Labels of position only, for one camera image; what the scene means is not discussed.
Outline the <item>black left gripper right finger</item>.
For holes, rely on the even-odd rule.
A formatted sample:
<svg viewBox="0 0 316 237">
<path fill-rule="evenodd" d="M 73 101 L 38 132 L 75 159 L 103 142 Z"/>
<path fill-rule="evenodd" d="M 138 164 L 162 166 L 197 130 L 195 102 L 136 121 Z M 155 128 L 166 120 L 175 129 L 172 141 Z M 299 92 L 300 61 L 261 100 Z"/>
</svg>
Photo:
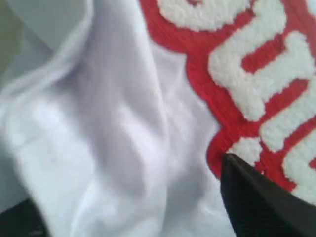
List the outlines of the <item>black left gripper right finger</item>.
<svg viewBox="0 0 316 237">
<path fill-rule="evenodd" d="M 315 206 L 297 198 L 235 154 L 222 160 L 220 192 L 238 237 L 314 237 Z"/>
</svg>

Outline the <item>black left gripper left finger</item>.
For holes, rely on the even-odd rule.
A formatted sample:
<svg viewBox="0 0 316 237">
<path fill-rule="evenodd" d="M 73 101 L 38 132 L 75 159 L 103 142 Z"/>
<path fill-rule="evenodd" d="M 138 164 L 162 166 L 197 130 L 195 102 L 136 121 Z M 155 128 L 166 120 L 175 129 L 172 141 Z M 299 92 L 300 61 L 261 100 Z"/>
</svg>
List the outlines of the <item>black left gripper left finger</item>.
<svg viewBox="0 0 316 237">
<path fill-rule="evenodd" d="M 49 237 L 49 232 L 29 198 L 0 214 L 0 237 Z"/>
</svg>

